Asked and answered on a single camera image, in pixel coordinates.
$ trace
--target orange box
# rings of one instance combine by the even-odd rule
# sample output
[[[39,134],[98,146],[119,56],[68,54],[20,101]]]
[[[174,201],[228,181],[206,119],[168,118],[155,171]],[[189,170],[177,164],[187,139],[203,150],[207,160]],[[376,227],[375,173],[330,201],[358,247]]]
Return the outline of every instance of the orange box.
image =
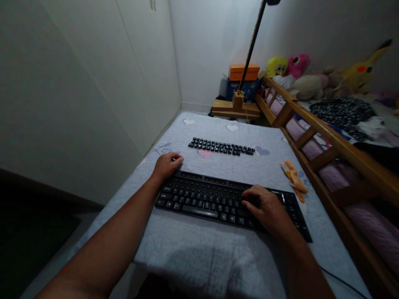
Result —
[[[242,73],[244,72],[245,64],[230,66],[230,81],[241,81]],[[257,64],[248,65],[246,71],[245,81],[255,81],[258,78],[260,66]]]

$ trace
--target forearm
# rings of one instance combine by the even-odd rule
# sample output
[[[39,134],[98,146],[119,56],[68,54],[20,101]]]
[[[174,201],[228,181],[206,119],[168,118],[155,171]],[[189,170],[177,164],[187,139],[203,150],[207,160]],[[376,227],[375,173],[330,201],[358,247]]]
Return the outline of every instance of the forearm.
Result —
[[[64,284],[67,290],[74,285],[81,293],[107,297],[136,254],[161,184],[162,180],[154,177],[146,181],[41,295],[51,297]]]
[[[305,240],[293,226],[280,238],[286,260],[290,298],[334,298]]]

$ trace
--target person's left hand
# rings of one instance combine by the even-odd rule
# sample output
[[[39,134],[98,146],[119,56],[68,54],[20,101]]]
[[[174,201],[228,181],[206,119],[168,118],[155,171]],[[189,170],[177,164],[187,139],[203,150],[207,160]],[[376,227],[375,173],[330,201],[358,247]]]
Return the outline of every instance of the person's left hand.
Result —
[[[183,156],[178,153],[170,152],[163,154],[158,158],[157,164],[155,164],[155,168],[151,176],[163,182],[176,171],[183,160]]]

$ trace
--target blue box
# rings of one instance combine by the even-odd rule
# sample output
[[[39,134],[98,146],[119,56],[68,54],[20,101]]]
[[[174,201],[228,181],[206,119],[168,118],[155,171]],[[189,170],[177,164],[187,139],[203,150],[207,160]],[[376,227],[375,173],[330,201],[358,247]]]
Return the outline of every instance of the blue box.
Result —
[[[244,92],[244,102],[246,103],[254,103],[256,91],[258,89],[259,79],[256,81],[244,81],[242,85],[242,91]],[[234,92],[237,91],[240,86],[240,81],[230,81],[227,79],[227,87],[226,87],[226,100],[232,101]]]

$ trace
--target wooden stand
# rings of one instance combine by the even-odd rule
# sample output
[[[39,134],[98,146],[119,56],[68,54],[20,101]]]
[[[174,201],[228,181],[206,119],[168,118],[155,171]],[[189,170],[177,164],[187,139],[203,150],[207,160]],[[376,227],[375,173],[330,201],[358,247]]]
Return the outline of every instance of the wooden stand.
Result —
[[[230,118],[246,118],[254,120],[261,116],[261,111],[255,103],[244,103],[244,96],[234,92],[233,101],[213,100],[212,115]]]

